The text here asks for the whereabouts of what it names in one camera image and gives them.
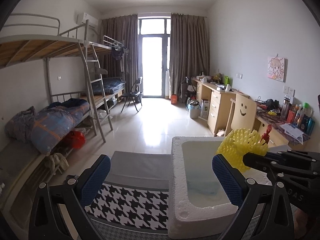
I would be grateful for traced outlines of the person's right hand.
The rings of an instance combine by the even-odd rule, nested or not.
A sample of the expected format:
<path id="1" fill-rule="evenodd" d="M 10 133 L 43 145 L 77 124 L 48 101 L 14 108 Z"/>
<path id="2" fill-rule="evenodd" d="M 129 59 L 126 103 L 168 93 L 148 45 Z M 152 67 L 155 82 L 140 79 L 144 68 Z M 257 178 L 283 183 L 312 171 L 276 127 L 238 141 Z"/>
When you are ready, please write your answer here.
<path id="1" fill-rule="evenodd" d="M 319 216 L 309 216 L 301 209 L 294 213 L 295 239 L 319 239 Z"/>

